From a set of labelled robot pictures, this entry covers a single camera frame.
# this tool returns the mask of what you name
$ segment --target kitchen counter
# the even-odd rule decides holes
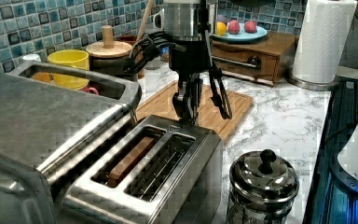
[[[201,77],[209,84],[207,74]],[[139,80],[143,89],[141,102],[177,79],[166,63],[157,70],[145,70],[145,77]],[[231,77],[225,77],[224,83],[229,91],[253,97],[254,105],[225,145],[222,200],[213,224],[226,219],[231,163],[246,152],[266,148],[289,161],[299,174],[299,193],[286,223],[302,223],[330,92],[307,91],[284,79],[274,88]]]

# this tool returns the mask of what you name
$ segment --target wooden drawer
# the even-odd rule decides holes
[[[293,64],[297,36],[269,32],[253,44],[228,44],[213,40],[212,55],[216,65],[226,76],[249,79],[275,85]],[[248,60],[260,61],[257,69]]]
[[[221,46],[213,46],[212,53],[216,65],[224,71],[243,74],[254,78],[263,77],[272,81],[277,63],[277,57],[241,49],[225,49]],[[259,69],[254,69],[246,65],[248,63],[248,59],[251,57],[257,57],[260,59],[261,66]]]

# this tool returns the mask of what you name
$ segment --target blue mosaic tile backsplash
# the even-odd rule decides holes
[[[152,15],[163,2],[154,1]],[[0,72],[13,70],[25,54],[38,53],[45,61],[54,51],[82,49],[102,40],[103,25],[113,26],[115,36],[136,35],[146,4],[146,0],[0,0]],[[239,22],[255,20],[270,31],[299,35],[305,7],[304,0],[277,0],[254,8],[221,0],[218,13]]]
[[[228,0],[221,0],[218,14],[228,17],[229,21],[253,20],[268,31],[299,35],[306,6],[307,0],[276,0],[263,7],[239,7]]]

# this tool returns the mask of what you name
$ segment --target paper towel holder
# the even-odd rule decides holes
[[[297,77],[294,77],[293,74],[293,67],[291,67],[287,73],[286,79],[292,85],[295,85],[301,89],[310,90],[310,91],[331,91],[338,85],[339,83],[339,76],[335,76],[334,80],[328,83],[312,83],[308,81],[301,80]]]

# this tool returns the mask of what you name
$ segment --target red apple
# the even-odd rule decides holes
[[[228,32],[231,35],[237,35],[240,32],[240,24],[238,21],[231,21],[228,25]]]
[[[255,21],[247,21],[244,25],[244,30],[246,33],[254,34],[257,32],[257,26]]]

